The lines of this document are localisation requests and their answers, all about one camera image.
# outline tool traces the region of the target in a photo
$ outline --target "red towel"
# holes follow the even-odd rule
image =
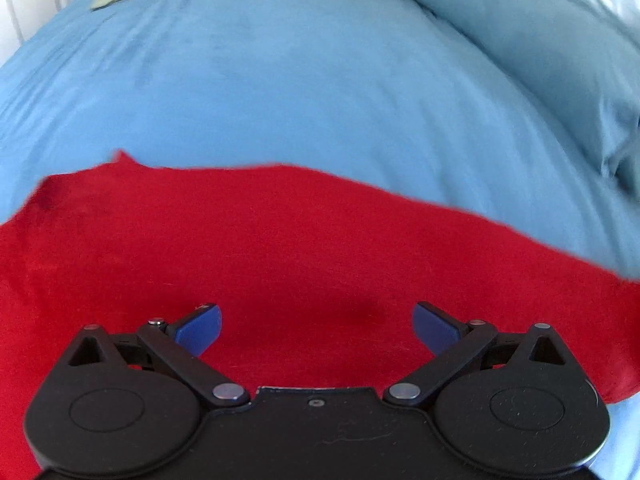
[[[0,478],[36,466],[29,400],[84,324],[223,313],[203,359],[254,390],[381,390],[430,359],[419,300],[524,332],[551,323],[607,402],[640,388],[640,284],[477,216],[317,171],[113,164],[44,180],[0,227]]]

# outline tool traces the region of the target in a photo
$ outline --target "bed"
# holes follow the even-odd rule
[[[91,11],[74,0],[0,68],[0,222],[43,177],[116,150],[153,167],[279,162],[473,212],[638,279],[640,202],[609,149],[635,140],[577,138],[588,127],[564,113],[577,94],[558,67],[518,71],[513,53],[534,55],[523,29],[535,15],[500,39],[486,32],[508,16],[490,22],[489,2],[483,22],[460,1],[127,0]],[[585,20],[621,45],[607,62],[635,77],[633,40]],[[571,52],[561,63],[600,62]],[[634,113],[620,121],[637,132]],[[640,395],[609,409],[612,434],[592,467],[639,479]]]

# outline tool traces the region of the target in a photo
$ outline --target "blue pillow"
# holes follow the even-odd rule
[[[640,51],[571,0],[417,0],[452,23],[561,121],[613,176],[638,138]]]

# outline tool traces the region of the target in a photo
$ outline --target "metal pin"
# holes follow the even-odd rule
[[[412,400],[420,395],[420,387],[413,383],[396,383],[389,388],[389,394],[395,399]]]
[[[220,400],[238,400],[244,395],[244,388],[240,384],[222,383],[213,388],[213,396]]]

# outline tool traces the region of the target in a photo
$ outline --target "round black disc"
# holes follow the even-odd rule
[[[586,380],[549,364],[484,370],[449,384],[434,406],[443,436],[476,463],[506,474],[544,476],[587,463],[609,416]]]
[[[25,418],[41,463],[74,476],[141,472],[178,450],[200,417],[195,396],[167,376],[88,364],[65,388],[34,399]]]

